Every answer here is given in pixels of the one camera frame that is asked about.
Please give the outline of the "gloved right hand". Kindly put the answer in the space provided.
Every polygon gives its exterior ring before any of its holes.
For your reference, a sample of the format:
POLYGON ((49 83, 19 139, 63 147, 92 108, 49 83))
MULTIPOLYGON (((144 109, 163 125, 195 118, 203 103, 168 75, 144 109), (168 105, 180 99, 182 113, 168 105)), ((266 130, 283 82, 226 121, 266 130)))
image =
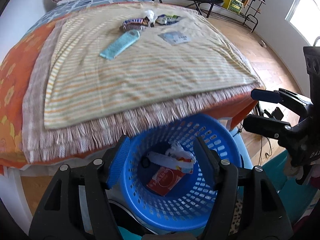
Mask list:
POLYGON ((284 174, 287 177, 292 177, 292 178, 295 178, 295 179, 301 179, 302 176, 303 176, 303 168, 300 167, 300 166, 299 167, 293 167, 291 165, 291 160, 292 160, 292 158, 288 154, 286 162, 285 162, 285 166, 284 166, 284 169, 283 169, 284 174))

